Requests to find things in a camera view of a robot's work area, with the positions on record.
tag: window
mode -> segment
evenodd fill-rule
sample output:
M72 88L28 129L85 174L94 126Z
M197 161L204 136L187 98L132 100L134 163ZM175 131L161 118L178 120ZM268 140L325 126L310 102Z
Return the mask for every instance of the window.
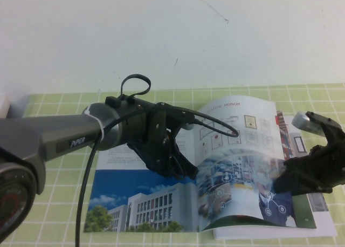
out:
M173 207L169 207L168 209L168 218L171 218L173 216Z

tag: small picture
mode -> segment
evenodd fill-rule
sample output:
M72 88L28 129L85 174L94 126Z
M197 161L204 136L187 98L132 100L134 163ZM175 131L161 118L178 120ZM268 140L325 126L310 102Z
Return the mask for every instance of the small picture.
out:
M271 132L270 123L267 120L260 119L260 123L261 123L261 129L264 132L267 132L267 133Z
M257 146L259 145L257 132L246 131L247 145Z
M211 127L215 127L214 122L207 123L206 125L209 125ZM207 127L203 127L202 129L200 129L200 140L202 140L205 136L207 136L208 134L210 134L212 132L213 131L208 129Z
M264 148L274 152L273 139L271 136L263 135Z
M254 116L244 115L244 121L246 123L246 127L258 129L257 128L257 121Z
M230 144L230 145L240 145L241 144L241 134L240 134L239 130L237 130L237 132L238 132L238 137L236 137L236 138L232 138L230 136L227 137L228 144Z
M215 134L212 136L212 150L223 146L223 139L221 134Z
M203 142L201 142L201 147L200 147L200 157L203 160L204 158L206 158L208 154L208 142L207 140L204 140Z
M238 126L238 116L231 116L228 119L226 119L226 123L228 123L230 126L236 128Z

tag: magazine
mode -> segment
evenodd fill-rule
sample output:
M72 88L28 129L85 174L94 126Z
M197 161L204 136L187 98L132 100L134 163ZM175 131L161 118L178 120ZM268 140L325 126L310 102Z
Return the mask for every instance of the magazine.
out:
M125 145L100 152L84 231L217 228L216 238L237 238L229 228L316 230L307 196L276 194L272 187L284 170L284 159L294 156L288 133L285 141L281 135L275 103L234 95L214 100L199 111L230 124L239 136L227 137L199 125L191 131L181 130L176 142L198 167L195 180L162 177L148 170ZM210 121L208 125L225 129ZM332 219L327 221L334 227ZM256 238L277 237L271 230L264 231ZM287 237L296 236L289 233Z

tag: green grid mat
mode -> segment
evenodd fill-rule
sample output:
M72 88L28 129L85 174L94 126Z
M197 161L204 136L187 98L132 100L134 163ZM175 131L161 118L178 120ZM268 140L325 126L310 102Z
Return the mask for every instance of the green grid mat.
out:
M150 91L139 98L198 110L206 103L227 95L250 95L276 102L284 115L314 111L334 119L345 127L345 84L207 88L202 90ZM90 102L104 102L118 92L35 94L24 116L80 114ZM326 140L302 132L308 149L324 145ZM28 217L2 246L74 246L75 216L80 185L90 148L46 163L44 192L37 196ZM98 155L88 179L81 221L85 221ZM325 194L338 236L263 240L217 241L212 231L200 233L81 233L81 246L345 246L345 186Z

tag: white building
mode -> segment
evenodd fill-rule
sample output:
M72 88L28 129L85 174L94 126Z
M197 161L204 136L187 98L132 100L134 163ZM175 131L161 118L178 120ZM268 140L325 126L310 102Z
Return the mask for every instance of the white building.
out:
M150 195L140 193L128 199L126 228L137 228L148 222L158 229L172 221L183 226L184 231L197 231L197 191L193 183L178 183Z
M121 232L126 228L126 214L127 206L121 205L108 211L108 214L113 217L110 222L110 228L113 232Z

